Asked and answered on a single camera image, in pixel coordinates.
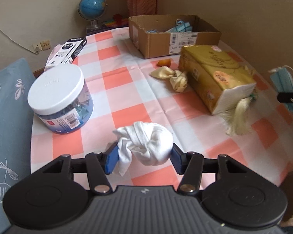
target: product box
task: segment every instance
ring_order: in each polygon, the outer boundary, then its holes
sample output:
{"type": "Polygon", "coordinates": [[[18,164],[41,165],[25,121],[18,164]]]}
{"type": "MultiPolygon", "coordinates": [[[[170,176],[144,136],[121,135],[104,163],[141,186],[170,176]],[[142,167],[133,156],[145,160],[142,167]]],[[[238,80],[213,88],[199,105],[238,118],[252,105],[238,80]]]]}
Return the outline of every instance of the product box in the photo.
{"type": "Polygon", "coordinates": [[[128,23],[130,38],[146,59],[179,54],[186,44],[218,45],[221,36],[221,32],[196,15],[132,16],[128,23]],[[177,19],[189,22],[193,32],[167,33],[176,26],[177,19]]]}
{"type": "Polygon", "coordinates": [[[72,63],[87,43],[85,37],[69,39],[46,64],[45,71],[59,64],[72,63]]]}
{"type": "Polygon", "coordinates": [[[236,107],[256,85],[249,72],[218,46],[182,47],[179,70],[187,71],[188,83],[212,114],[236,107]]]}

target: checkered tablecloth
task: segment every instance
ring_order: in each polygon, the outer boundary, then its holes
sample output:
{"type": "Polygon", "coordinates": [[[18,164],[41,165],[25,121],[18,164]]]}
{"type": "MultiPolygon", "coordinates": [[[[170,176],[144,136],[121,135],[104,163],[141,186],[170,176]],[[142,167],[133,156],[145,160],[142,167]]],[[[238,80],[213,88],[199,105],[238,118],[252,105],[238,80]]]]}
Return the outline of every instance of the checkered tablecloth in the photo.
{"type": "MultiPolygon", "coordinates": [[[[278,103],[276,92],[263,78],[254,79],[259,98],[249,110],[252,130],[245,136],[230,137],[223,121],[211,116],[199,96],[188,86],[176,93],[168,80],[149,76],[158,60],[171,59],[177,69],[179,55],[143,59],[132,44],[128,28],[114,29],[87,37],[87,45],[74,60],[80,66],[91,93],[94,110],[89,121],[78,131],[58,135],[49,131],[35,116],[31,140],[31,171],[39,169],[62,154],[83,158],[90,152],[105,151],[116,137],[118,127],[135,121],[155,122],[167,127],[174,142],[185,152],[195,151],[207,158],[225,153],[279,185],[293,163],[293,115],[278,103]]],[[[230,47],[220,42],[241,65],[250,66],[230,47]]],[[[214,181],[214,174],[203,174],[202,187],[214,181]]],[[[168,160],[161,166],[144,166],[133,159],[124,176],[111,174],[116,185],[174,185],[181,176],[168,160]]],[[[88,188],[85,174],[75,180],[88,188]]]]}

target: mask ear loop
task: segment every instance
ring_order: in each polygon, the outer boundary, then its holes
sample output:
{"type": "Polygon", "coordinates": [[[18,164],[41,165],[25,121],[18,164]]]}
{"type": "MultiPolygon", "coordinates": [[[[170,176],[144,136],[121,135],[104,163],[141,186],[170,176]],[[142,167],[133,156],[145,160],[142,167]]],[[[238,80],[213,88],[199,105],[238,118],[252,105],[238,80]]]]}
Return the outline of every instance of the mask ear loop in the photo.
{"type": "Polygon", "coordinates": [[[292,73],[291,73],[291,71],[289,71],[291,74],[293,74],[293,68],[291,68],[290,66],[288,66],[288,65],[284,65],[284,66],[282,66],[283,68],[289,68],[290,70],[292,70],[292,73]]]}
{"type": "Polygon", "coordinates": [[[268,72],[269,72],[269,73],[275,73],[275,72],[278,72],[278,70],[281,69],[281,68],[289,68],[290,70],[292,70],[292,72],[291,72],[291,71],[289,71],[289,72],[290,72],[291,74],[293,74],[293,68],[291,68],[291,67],[288,66],[288,65],[284,65],[284,66],[282,66],[282,67],[278,67],[278,68],[273,68],[273,69],[269,70],[268,72]]]}
{"type": "Polygon", "coordinates": [[[176,32],[178,32],[178,30],[177,30],[177,26],[180,26],[180,25],[182,25],[182,24],[183,24],[183,27],[185,28],[184,31],[186,31],[186,24],[185,24],[185,22],[182,21],[181,19],[177,19],[177,20],[176,20],[176,23],[175,23],[176,32]]]}

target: crumpled cloth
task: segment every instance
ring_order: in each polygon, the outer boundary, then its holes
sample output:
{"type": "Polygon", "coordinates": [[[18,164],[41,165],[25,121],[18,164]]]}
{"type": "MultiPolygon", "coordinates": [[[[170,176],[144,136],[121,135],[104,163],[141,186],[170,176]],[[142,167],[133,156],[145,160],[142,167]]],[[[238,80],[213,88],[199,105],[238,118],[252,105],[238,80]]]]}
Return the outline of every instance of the crumpled cloth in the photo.
{"type": "Polygon", "coordinates": [[[183,92],[188,85],[187,72],[181,72],[179,70],[173,71],[172,69],[163,66],[157,68],[150,73],[150,76],[159,79],[169,79],[173,89],[176,92],[183,92]]]}
{"type": "Polygon", "coordinates": [[[113,131],[118,139],[118,166],[114,173],[124,176],[132,161],[132,154],[143,165],[161,165],[170,157],[173,136],[156,123],[137,121],[128,127],[113,131]]]}

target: blue surgical mask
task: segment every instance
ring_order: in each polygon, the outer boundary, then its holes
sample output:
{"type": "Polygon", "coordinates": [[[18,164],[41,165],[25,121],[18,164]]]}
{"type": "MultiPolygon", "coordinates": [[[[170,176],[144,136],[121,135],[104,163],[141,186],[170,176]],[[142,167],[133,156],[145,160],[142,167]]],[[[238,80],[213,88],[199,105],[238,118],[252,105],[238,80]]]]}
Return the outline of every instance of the blue surgical mask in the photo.
{"type": "Polygon", "coordinates": [[[166,32],[191,32],[191,31],[192,31],[192,26],[190,26],[190,23],[177,19],[175,27],[169,29],[166,32]]]}
{"type": "MultiPolygon", "coordinates": [[[[293,78],[286,68],[290,68],[293,71],[289,66],[273,68],[269,71],[272,73],[270,79],[277,92],[293,92],[293,78]]],[[[284,103],[284,105],[289,111],[293,112],[293,103],[284,103]]]]}

